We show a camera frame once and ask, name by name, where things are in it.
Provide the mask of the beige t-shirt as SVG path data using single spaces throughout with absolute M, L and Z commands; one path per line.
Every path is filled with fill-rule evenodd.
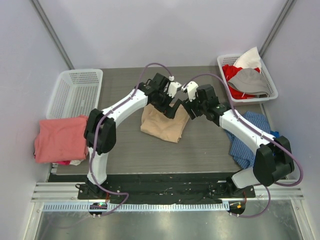
M 178 143 L 189 119 L 190 116 L 182 105 L 176 111 L 175 117 L 170 119 L 148 104 L 142 112 L 140 130 L 163 141 Z

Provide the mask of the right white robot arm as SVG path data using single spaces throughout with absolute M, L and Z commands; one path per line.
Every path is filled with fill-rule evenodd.
M 212 85 L 198 86 L 191 81 L 181 90 L 188 97 L 182 102 L 191 119 L 205 116 L 241 140 L 254 154 L 252 167 L 240 170 L 226 179 L 226 193 L 233 198 L 253 185 L 269 187 L 295 169 L 290 157 L 290 142 L 284 136 L 274 137 L 243 118 L 227 103 L 220 103 Z

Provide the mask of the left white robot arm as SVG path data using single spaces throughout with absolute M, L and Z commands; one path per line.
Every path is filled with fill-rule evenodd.
M 181 104 L 177 100 L 170 106 L 175 95 L 186 88 L 173 76 L 160 73 L 137 86 L 122 100 L 103 110 L 93 109 L 88 117 L 84 138 L 89 150 L 89 172 L 86 185 L 89 194 L 100 200 L 107 192 L 103 184 L 107 180 L 109 152 L 117 141 L 117 127 L 137 110 L 151 104 L 168 119 L 173 119 Z

